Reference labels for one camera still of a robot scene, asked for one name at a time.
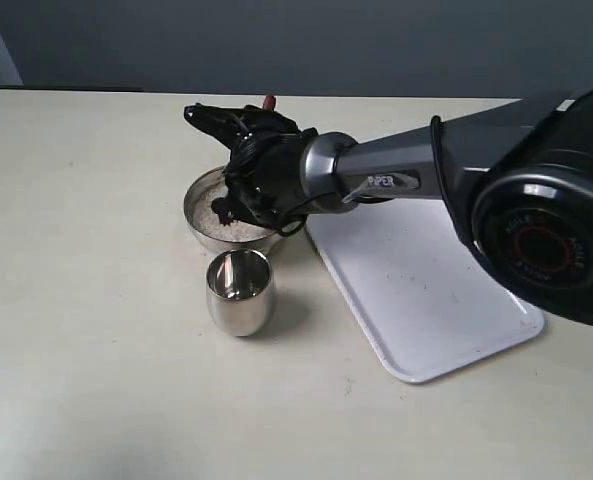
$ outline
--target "white tabletop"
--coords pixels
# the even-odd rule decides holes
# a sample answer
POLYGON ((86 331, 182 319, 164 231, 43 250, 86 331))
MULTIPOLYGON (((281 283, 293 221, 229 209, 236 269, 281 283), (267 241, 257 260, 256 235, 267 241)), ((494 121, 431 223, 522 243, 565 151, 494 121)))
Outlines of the white tabletop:
MULTIPOLYGON (((304 235, 257 338, 211 322, 182 214, 226 151, 182 118, 259 98, 0 91, 0 480, 593 479, 593 328, 424 386, 389 375, 304 235)), ((359 140, 500 104, 279 98, 359 140)))

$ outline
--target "stainless steel cup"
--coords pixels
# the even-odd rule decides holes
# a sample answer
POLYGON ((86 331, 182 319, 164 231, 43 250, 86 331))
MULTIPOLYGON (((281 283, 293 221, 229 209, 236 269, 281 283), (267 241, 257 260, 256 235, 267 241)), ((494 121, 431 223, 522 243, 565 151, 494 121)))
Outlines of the stainless steel cup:
POLYGON ((207 269, 207 306, 214 322, 230 335, 257 332, 271 317, 276 286, 269 260, 256 250, 229 250, 207 269))

